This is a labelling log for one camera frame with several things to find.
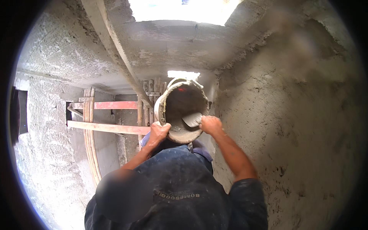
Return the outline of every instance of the bucket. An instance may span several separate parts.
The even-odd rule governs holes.
[[[202,88],[196,81],[174,78],[163,95],[157,99],[155,116],[161,125],[171,124],[168,133],[170,140],[188,144],[202,134],[198,126],[191,128],[182,119],[196,112],[205,116],[209,114],[208,99]]]

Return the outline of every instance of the hand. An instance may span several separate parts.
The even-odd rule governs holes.
[[[160,144],[163,140],[165,140],[170,127],[170,123],[166,123],[164,126],[162,126],[159,121],[154,122],[151,125],[151,133],[148,142],[155,143],[157,145]]]
[[[211,136],[224,132],[220,119],[214,116],[202,116],[199,128]]]

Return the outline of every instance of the trowel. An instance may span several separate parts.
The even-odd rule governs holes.
[[[182,118],[183,121],[191,128],[199,126],[202,120],[202,113],[192,113]]]

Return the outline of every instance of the bright light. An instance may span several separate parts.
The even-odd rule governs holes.
[[[199,72],[174,71],[174,70],[169,70],[167,72],[167,76],[169,78],[180,77],[187,80],[197,80],[200,74],[201,73]]]
[[[129,0],[137,22],[183,20],[225,26],[227,19],[242,0]]]

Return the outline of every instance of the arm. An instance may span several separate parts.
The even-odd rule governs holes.
[[[123,165],[121,169],[135,169],[138,165],[148,160],[154,149],[156,149],[166,138],[170,127],[171,125],[169,123],[166,123],[164,126],[161,126],[158,121],[153,123],[151,125],[151,135],[149,136],[146,146],[144,146],[128,163]]]
[[[213,116],[203,116],[199,128],[211,135],[220,147],[222,155],[239,181],[247,178],[257,179],[257,171],[243,150],[224,132],[220,119]]]

